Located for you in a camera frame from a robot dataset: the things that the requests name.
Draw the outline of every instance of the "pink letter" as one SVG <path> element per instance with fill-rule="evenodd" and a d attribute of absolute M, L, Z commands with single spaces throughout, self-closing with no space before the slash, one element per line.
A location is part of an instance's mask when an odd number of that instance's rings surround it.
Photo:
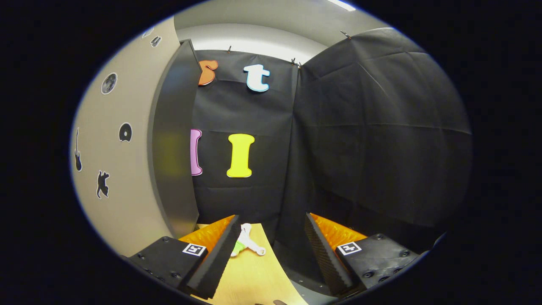
<path fill-rule="evenodd" d="M 198 164 L 198 139 L 201 138 L 201 136 L 201 130 L 190 130 L 190 167 L 192 168 L 192 176 L 199 176 L 203 172 Z"/>

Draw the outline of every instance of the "hook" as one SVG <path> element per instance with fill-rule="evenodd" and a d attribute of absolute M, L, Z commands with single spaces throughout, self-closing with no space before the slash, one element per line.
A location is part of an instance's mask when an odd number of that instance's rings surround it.
<path fill-rule="evenodd" d="M 343 31 L 340 31 L 341 33 L 343 33 L 346 37 L 348 37 L 348 39 L 352 39 L 352 37 L 350 37 L 350 35 L 348 35 L 347 33 L 343 32 Z"/>

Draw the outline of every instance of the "ceiling light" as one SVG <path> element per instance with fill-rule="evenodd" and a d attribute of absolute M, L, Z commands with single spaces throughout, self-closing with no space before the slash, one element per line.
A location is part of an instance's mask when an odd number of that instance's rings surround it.
<path fill-rule="evenodd" d="M 346 4 L 346 3 L 342 2 L 342 1 L 339 1 L 339 0 L 328 0 L 328 1 L 335 4 L 335 5 L 338 5 L 338 6 L 342 7 L 343 9 L 345 9 L 347 11 L 355 11 L 356 10 L 353 6 L 351 6 L 349 4 Z"/>

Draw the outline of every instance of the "white ceiling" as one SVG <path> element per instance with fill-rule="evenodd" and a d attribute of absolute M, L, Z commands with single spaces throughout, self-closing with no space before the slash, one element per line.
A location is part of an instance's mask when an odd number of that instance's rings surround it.
<path fill-rule="evenodd" d="M 347 11 L 327 0 L 209 0 L 174 16 L 175 29 L 244 23 L 288 31 L 325 46 L 345 36 L 390 27 L 362 10 Z"/>

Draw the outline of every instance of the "wooden table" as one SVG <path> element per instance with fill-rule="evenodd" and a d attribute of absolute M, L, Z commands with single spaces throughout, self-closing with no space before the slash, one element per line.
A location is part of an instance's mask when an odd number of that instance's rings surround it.
<path fill-rule="evenodd" d="M 192 297 L 216 305 L 274 305 L 275 300 L 287 305 L 308 305 L 284 273 L 261 224 L 252 224 L 250 238 L 266 248 L 267 253 L 259 256 L 247 248 L 230 257 L 215 296 L 208 300 Z"/>

